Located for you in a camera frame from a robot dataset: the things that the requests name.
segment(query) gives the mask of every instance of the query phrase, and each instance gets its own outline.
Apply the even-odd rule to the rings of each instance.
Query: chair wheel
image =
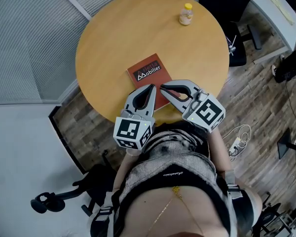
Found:
[[[36,199],[31,200],[31,207],[33,208],[34,211],[41,214],[47,211],[46,206],[42,202],[37,201]]]
[[[46,208],[49,211],[59,212],[65,208],[65,202],[63,200],[55,199],[46,203]]]

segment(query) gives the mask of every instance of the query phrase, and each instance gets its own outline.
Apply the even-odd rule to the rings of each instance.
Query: desk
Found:
[[[278,0],[283,8],[291,15],[294,24],[291,25],[284,17],[279,8],[271,0],[251,0],[251,2],[260,10],[260,12],[270,22],[274,30],[278,33],[284,47],[271,52],[270,54],[261,57],[254,61],[255,64],[265,61],[274,56],[280,55],[288,50],[293,51],[296,44],[296,13],[286,2],[286,0]]]
[[[288,237],[290,234],[291,233],[286,228],[283,228],[275,237]]]
[[[193,5],[189,26],[178,22],[184,4]],[[189,79],[217,96],[228,74],[229,53],[216,19],[194,0],[113,0],[83,31],[76,75],[92,107],[115,122],[135,87],[126,70],[157,53],[172,79]],[[170,104],[154,113],[156,123],[182,114]]]

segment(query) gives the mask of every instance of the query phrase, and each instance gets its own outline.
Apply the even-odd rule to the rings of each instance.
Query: book cover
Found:
[[[156,85],[155,111],[169,104],[160,92],[160,85],[172,79],[156,53],[130,67],[127,72],[136,88],[151,83]]]

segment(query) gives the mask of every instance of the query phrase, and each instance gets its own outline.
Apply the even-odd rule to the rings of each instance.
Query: bottle cap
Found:
[[[186,3],[185,5],[184,5],[184,7],[185,7],[185,9],[187,9],[187,10],[192,10],[192,4],[190,4],[190,3]]]

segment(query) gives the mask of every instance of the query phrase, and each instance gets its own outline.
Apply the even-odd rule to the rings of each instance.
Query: black waistband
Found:
[[[119,204],[119,195],[122,191],[116,192],[112,197],[112,202],[115,210],[119,207],[118,219],[114,225],[114,236],[119,236],[124,228],[124,219],[128,208],[131,203],[142,193],[158,188],[174,187],[174,186],[192,186],[203,190],[209,198],[212,200],[215,210],[221,219],[222,225],[228,231],[230,235],[230,218],[229,211],[217,194],[217,192],[208,185],[203,179],[194,173],[180,167],[176,164],[169,166],[159,174],[152,178],[140,183],[138,186],[133,188],[127,196],[124,198],[121,204]]]

